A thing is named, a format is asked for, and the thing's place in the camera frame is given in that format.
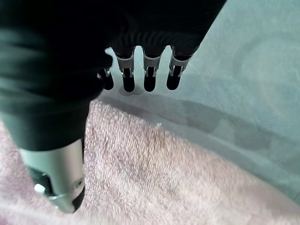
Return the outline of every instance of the black sleeve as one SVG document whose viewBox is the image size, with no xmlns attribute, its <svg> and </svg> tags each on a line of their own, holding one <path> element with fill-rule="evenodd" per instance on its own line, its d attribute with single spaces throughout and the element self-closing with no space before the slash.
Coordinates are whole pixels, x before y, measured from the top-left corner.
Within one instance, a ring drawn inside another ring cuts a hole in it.
<svg viewBox="0 0 300 225">
<path fill-rule="evenodd" d="M 0 0 L 0 116 L 18 147 L 50 150 L 84 136 L 102 90 L 97 71 L 112 63 L 111 37 L 101 34 L 115 32 L 94 2 Z"/>
</svg>

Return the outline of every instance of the gray floor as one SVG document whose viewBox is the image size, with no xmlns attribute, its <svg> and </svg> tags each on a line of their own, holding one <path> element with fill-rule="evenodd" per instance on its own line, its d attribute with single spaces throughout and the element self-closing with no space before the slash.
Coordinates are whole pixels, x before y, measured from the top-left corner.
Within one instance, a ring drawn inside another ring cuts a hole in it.
<svg viewBox="0 0 300 225">
<path fill-rule="evenodd" d="M 134 93 L 100 99 L 217 152 L 300 204 L 300 0 L 228 0 L 179 88 L 166 87 L 171 49 L 152 93 L 135 52 Z"/>
</svg>

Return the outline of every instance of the black fingertip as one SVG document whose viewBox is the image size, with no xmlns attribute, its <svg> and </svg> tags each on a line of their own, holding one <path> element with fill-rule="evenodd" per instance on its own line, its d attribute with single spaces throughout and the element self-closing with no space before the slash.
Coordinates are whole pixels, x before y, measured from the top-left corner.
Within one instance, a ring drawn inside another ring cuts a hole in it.
<svg viewBox="0 0 300 225">
<path fill-rule="evenodd" d="M 132 92 L 135 89 L 134 77 L 123 78 L 123 87 L 127 92 Z"/>
<path fill-rule="evenodd" d="M 113 77 L 112 75 L 106 76 L 105 79 L 103 79 L 104 89 L 105 90 L 111 90 L 113 89 Z"/>
<path fill-rule="evenodd" d="M 167 79 L 167 88 L 169 90 L 175 90 L 176 88 L 178 88 L 179 81 L 180 77 L 169 75 Z"/>
<path fill-rule="evenodd" d="M 156 77 L 145 76 L 144 88 L 146 91 L 151 92 L 155 89 L 155 80 L 156 80 Z"/>
<path fill-rule="evenodd" d="M 81 203 L 83 202 L 84 193 L 85 193 L 85 187 L 83 188 L 82 192 L 72 201 L 72 204 L 75 207 L 74 212 L 76 212 L 79 209 Z"/>
</svg>

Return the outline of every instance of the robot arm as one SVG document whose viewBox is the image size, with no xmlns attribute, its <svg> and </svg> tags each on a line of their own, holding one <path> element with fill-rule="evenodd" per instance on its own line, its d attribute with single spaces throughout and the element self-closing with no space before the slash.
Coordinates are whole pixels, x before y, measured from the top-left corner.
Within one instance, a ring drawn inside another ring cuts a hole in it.
<svg viewBox="0 0 300 225">
<path fill-rule="evenodd" d="M 89 103 L 103 87 L 113 88 L 112 58 L 105 49 L 113 48 L 130 92 L 135 46 L 142 46 L 144 87 L 152 91 L 170 45 L 167 87 L 174 90 L 225 0 L 164 3 L 157 8 L 146 1 L 139 11 L 120 1 L 109 20 L 111 11 L 100 9 L 115 9 L 117 2 L 0 0 L 0 116 L 35 191 L 63 212 L 75 212 L 84 197 Z"/>
</svg>

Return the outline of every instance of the pink carpet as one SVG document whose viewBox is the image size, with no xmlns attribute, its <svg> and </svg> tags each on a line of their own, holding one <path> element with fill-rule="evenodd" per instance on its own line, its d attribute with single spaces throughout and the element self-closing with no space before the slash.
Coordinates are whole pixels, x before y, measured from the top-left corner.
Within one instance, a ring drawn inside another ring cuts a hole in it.
<svg viewBox="0 0 300 225">
<path fill-rule="evenodd" d="M 63 214 L 33 191 L 0 124 L 0 225 L 299 225 L 300 208 L 213 152 L 92 102 L 86 197 Z"/>
</svg>

